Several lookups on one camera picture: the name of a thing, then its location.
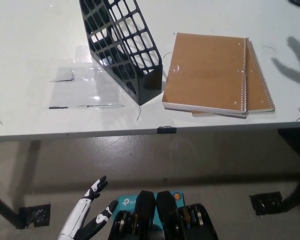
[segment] notebook spiral binding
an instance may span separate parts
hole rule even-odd
[[[247,111],[247,40],[243,42],[243,68],[241,85],[241,111]]]
[[[271,97],[271,94],[270,94],[270,91],[269,91],[269,87],[268,87],[266,79],[265,79],[265,75],[264,75],[264,73],[261,69],[257,54],[256,54],[255,49],[254,49],[254,45],[252,44],[252,41],[251,41],[250,38],[248,38],[248,48],[249,48],[249,50],[252,54],[252,58],[253,58],[255,67],[258,71],[259,78],[261,79],[261,82],[262,82],[262,85],[263,85],[263,89],[266,92],[266,99],[269,102],[269,104],[271,105],[271,107],[273,108],[273,110],[276,110],[276,106],[275,106],[274,101],[272,100],[272,97]]]

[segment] clear plastic sheet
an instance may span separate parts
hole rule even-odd
[[[102,66],[92,61],[87,48],[77,50],[74,59],[51,59],[49,63],[49,109],[121,108],[127,101],[133,102]]]

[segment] grid pattern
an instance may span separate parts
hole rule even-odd
[[[135,81],[162,65],[136,0],[80,0],[90,50],[136,95]]]

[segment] stack of notebooks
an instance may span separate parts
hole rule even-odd
[[[252,41],[227,36],[177,34],[162,103],[194,117],[275,112]]]

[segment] black magazine file holder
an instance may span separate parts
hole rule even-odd
[[[142,105],[161,93],[163,65],[136,0],[79,0],[91,56]]]

